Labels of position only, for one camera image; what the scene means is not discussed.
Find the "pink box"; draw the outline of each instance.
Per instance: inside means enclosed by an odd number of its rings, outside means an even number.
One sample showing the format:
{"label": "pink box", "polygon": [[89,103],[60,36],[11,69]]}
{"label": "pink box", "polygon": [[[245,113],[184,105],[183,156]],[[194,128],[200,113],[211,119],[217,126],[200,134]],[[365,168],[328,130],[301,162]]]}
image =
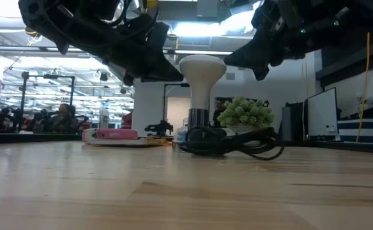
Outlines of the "pink box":
{"label": "pink box", "polygon": [[135,130],[101,128],[98,129],[97,139],[99,140],[137,140],[138,133]]}

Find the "wooden table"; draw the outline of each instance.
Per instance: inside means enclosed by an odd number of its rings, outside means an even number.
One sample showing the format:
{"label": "wooden table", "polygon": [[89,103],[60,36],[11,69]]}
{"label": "wooden table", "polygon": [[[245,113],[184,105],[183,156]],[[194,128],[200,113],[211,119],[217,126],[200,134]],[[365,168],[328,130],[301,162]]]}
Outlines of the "wooden table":
{"label": "wooden table", "polygon": [[373,153],[2,144],[0,229],[373,230]]}

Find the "striped box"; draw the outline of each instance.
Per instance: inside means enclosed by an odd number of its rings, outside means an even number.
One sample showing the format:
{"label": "striped box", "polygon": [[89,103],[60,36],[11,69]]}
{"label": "striped box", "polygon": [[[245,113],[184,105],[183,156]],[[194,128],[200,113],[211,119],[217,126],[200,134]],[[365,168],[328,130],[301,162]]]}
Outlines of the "striped box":
{"label": "striped box", "polygon": [[[341,141],[355,142],[358,135],[360,120],[338,121]],[[360,142],[373,143],[373,119],[363,119],[360,132]]]}

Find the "ceiling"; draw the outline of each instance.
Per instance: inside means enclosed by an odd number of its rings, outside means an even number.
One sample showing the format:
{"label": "ceiling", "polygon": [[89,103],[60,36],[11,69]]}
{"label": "ceiling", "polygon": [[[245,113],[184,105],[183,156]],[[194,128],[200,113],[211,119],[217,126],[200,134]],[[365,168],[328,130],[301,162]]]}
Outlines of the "ceiling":
{"label": "ceiling", "polygon": [[[0,45],[55,47],[46,39],[32,40],[24,32],[24,23],[20,17],[18,0],[0,0]],[[167,40],[165,48],[183,50],[217,50],[234,51],[252,39],[254,30],[250,26],[253,12],[231,17],[229,22],[180,22],[164,21],[171,27],[170,33],[178,35],[178,41]],[[120,116],[128,114],[133,108],[134,88],[124,87],[120,79],[123,69],[111,68],[101,64],[97,59],[88,55],[62,56],[59,53],[40,53],[40,56],[29,56],[30,53],[0,52],[1,65],[6,70],[3,78],[1,106],[20,106],[22,72],[31,75],[51,73],[60,76],[73,75],[76,78],[74,101],[78,114],[88,115],[97,120],[101,107],[108,107],[111,119],[120,121]],[[168,56],[176,65],[182,56]],[[100,74],[106,73],[107,82],[100,81]],[[26,110],[40,109],[57,110],[61,102],[68,101],[70,79],[43,80],[29,78],[26,96]]]}

